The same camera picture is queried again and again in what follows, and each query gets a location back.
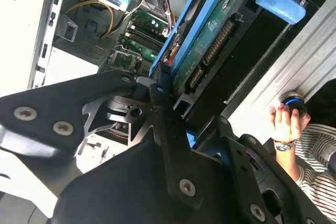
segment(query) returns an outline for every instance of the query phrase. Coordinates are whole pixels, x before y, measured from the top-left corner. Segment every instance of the green circuit board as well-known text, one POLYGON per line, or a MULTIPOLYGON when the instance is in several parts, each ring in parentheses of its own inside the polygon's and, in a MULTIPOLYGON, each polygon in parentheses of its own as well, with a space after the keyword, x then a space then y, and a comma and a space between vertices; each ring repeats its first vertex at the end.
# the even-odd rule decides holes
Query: green circuit board
POLYGON ((226 4, 225 1, 226 0, 222 0, 217 4, 208 21, 191 46, 186 57, 182 61, 180 67, 178 68, 173 79, 174 93, 176 93, 180 86, 188 80, 190 74, 193 73, 199 61, 207 53, 207 50, 211 46, 214 38, 217 36, 226 22, 226 17, 235 0, 229 0, 228 4, 226 4))
POLYGON ((150 62, 154 62, 154 60, 156 59, 156 57, 158 56, 157 52, 154 52, 153 50, 133 41, 130 40, 129 38, 127 38, 126 36, 123 36, 123 38, 121 39, 121 43, 122 45, 133 51, 133 52, 137 52, 139 54, 141 54, 141 56, 146 59, 149 60, 150 62))

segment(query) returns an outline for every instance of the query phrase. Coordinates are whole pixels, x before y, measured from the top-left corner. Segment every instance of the silver screw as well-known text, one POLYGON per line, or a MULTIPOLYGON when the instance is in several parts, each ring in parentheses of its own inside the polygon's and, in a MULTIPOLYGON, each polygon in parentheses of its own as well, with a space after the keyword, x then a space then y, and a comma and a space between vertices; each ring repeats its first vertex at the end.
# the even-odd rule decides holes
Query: silver screw
POLYGON ((256 204, 251 204, 250 205, 250 211, 254 217, 256 217, 260 222, 264 222, 266 217, 262 209, 256 205, 256 204))
POLYGON ((22 121, 32 121, 37 117, 37 112, 30 107, 18 107, 14 110, 14 116, 22 121))
POLYGON ((256 144, 257 143, 257 141, 253 138, 253 137, 249 137, 248 138, 248 140, 251 142, 251 143, 253 143, 253 144, 256 144))
POLYGON ((61 136, 70 136, 74 132, 74 127, 71 123, 65 121, 59 121, 55 123, 52 127, 58 135, 61 136))
POLYGON ((230 0, 225 0, 222 9, 225 10, 229 6, 230 0))
POLYGON ((302 1, 300 2, 300 6, 305 5, 306 2, 307 2, 306 0, 302 0, 302 1))
POLYGON ((121 77, 121 80, 123 80, 124 82, 127 82, 127 83, 131 82, 131 79, 126 77, 126 76, 121 77))
POLYGON ((227 124, 227 120, 224 118, 224 117, 220 117, 220 120, 223 122, 223 123, 225 123, 225 124, 227 124))
POLYGON ((196 188, 189 179, 180 180, 180 190, 189 197, 194 197, 196 194, 196 188))
POLYGON ((307 219, 307 224, 315 224, 315 222, 312 219, 307 219))
POLYGON ((162 93, 165 93, 165 91, 164 91, 164 89, 163 88, 161 88, 161 87, 158 87, 158 89, 157 90, 159 90, 160 92, 162 92, 162 93))

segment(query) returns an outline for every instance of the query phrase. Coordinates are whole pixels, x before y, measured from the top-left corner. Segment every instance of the cable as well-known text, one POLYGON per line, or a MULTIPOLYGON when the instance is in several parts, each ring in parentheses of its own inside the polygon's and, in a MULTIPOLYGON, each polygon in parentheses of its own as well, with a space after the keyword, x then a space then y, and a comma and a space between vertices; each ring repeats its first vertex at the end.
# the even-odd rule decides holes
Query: cable
POLYGON ((137 9, 139 9, 139 7, 142 5, 142 3, 144 2, 144 0, 140 1, 140 4, 136 6, 136 8, 134 8, 131 12, 127 13, 126 15, 124 15, 123 17, 121 17, 120 21, 118 22, 118 24, 116 25, 116 27, 114 29, 112 29, 112 31, 109 33, 109 35, 114 34, 116 31, 118 31, 121 27, 121 25, 124 23, 124 21, 132 14, 134 13, 137 9))
POLYGON ((33 216, 33 213, 35 212, 36 208, 37 208, 37 206, 35 206, 34 210, 33 210, 32 213, 30 214, 29 219, 28 219, 28 221, 27 221, 27 224, 30 223, 30 220, 31 220, 31 218, 32 218, 32 216, 33 216))
POLYGON ((81 6, 84 6, 84 5, 90 5, 90 4, 100 4, 100 5, 103 5, 105 6, 111 13, 111 23, 110 23, 110 26, 109 28, 103 32, 103 34, 101 35, 101 38, 105 38, 108 36, 108 34, 112 31, 112 27, 113 27, 113 19, 114 19, 114 16, 113 16, 113 10, 110 6, 108 6, 107 4, 105 3, 102 3, 98 0, 88 0, 88 1, 84 1, 84 2, 81 2, 81 3, 78 3, 72 7, 70 7, 67 11, 66 11, 66 14, 68 14, 69 12, 71 12, 72 10, 78 8, 78 7, 81 7, 81 6))
POLYGON ((127 140, 128 140, 128 137, 119 135, 119 134, 117 134, 117 133, 115 133, 115 132, 113 132, 113 131, 107 131, 107 132, 108 132, 108 133, 111 133, 111 134, 113 134, 113 135, 115 135, 115 136, 117 136, 117 137, 120 137, 120 138, 123 138, 123 139, 127 139, 127 140))

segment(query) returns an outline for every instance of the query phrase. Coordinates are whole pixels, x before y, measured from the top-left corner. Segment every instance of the black metal bracket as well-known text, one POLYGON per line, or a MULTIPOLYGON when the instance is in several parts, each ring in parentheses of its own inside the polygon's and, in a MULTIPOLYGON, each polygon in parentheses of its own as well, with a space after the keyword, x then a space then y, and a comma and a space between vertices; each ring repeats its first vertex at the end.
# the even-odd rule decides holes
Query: black metal bracket
POLYGON ((2 97, 0 148, 68 162, 83 139, 94 132, 90 125, 104 101, 131 95, 136 86, 131 75, 113 70, 2 97))
POLYGON ((230 123, 223 117, 215 117, 209 124, 213 133, 197 149, 199 152, 220 158, 226 170, 232 175, 232 189, 239 206, 242 221, 246 223, 274 223, 259 191, 251 163, 245 148, 236 141, 230 123))
POLYGON ((330 223, 258 140, 244 134, 238 141, 246 148, 257 167, 260 167, 256 171, 260 190, 273 191, 279 198, 284 223, 330 223))
POLYGON ((150 139, 162 153, 169 194, 196 210, 203 195, 184 122, 170 101, 169 69, 158 71, 160 84, 147 78, 136 82, 131 75, 112 70, 3 97, 0 148, 45 161, 68 162, 84 137, 109 129, 114 122, 130 124, 130 146, 152 129, 150 139), (20 112, 21 117, 15 114, 20 107, 28 108, 20 112), (35 117, 30 118, 28 113, 34 111, 35 117))

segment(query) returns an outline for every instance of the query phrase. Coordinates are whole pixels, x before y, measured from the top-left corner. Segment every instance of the person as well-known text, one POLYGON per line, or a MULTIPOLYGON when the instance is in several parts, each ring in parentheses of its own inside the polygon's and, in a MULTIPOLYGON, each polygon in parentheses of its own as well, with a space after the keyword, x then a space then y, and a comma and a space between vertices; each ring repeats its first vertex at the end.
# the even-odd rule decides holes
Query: person
POLYGON ((297 109, 290 116, 282 103, 270 108, 276 160, 317 208, 336 221, 336 129, 308 124, 310 119, 309 114, 299 118, 297 109), (310 167, 299 166, 296 156, 310 167))

